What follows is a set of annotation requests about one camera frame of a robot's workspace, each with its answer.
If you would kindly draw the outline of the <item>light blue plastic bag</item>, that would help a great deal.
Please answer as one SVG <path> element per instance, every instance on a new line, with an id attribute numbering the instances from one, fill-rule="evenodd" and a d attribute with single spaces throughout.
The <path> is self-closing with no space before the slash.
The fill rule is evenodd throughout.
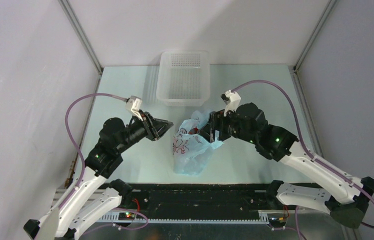
<path id="1" fill-rule="evenodd" d="M 210 143 L 197 131 L 205 126 L 210 118 L 210 111 L 194 111 L 189 119 L 182 122 L 172 140 L 174 157 L 173 170 L 176 174 L 196 176 L 207 166 L 215 149 L 223 142 L 215 140 Z"/>

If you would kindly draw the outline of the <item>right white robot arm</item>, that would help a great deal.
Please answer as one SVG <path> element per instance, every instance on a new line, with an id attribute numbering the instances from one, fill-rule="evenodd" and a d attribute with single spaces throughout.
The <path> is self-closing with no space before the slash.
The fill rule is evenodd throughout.
<path id="1" fill-rule="evenodd" d="M 363 224 L 374 194 L 374 179 L 351 176 L 310 152 L 296 135 L 269 124 L 255 104 L 243 104 L 228 113 L 211 112 L 198 134 L 210 143 L 230 137 L 251 143 L 264 158 L 290 166 L 319 185 L 305 187 L 274 180 L 265 192 L 268 207 L 302 206 L 329 214 L 348 228 L 357 229 Z"/>

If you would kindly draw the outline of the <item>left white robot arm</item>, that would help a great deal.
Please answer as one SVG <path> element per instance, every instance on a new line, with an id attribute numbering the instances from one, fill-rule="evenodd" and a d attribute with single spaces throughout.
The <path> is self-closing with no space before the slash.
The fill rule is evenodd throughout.
<path id="1" fill-rule="evenodd" d="M 122 153 L 144 138 L 159 140 L 172 127 L 173 122 L 143 111 L 128 125 L 117 117 L 108 119 L 79 177 L 46 215 L 28 220 L 24 231 L 32 240 L 77 240 L 110 210 L 131 206 L 132 187 L 120 179 L 113 180 L 89 205 L 86 202 L 122 163 Z"/>

